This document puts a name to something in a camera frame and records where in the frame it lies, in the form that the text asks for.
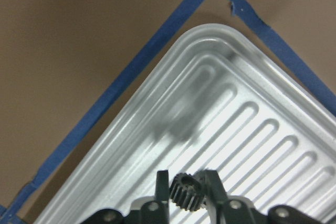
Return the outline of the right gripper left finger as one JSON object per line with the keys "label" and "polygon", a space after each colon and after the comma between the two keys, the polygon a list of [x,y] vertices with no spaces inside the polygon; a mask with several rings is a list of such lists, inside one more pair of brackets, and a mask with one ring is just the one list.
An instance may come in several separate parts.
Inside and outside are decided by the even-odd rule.
{"label": "right gripper left finger", "polygon": [[170,186],[168,170],[160,170],[156,173],[154,200],[161,203],[165,208],[169,207]]}

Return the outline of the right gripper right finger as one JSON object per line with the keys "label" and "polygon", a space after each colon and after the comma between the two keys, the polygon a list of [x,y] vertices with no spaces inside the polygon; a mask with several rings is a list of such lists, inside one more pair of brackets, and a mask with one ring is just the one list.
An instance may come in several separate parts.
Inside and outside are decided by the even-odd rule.
{"label": "right gripper right finger", "polygon": [[202,170],[195,174],[204,194],[203,205],[219,208],[226,202],[226,191],[216,170]]}

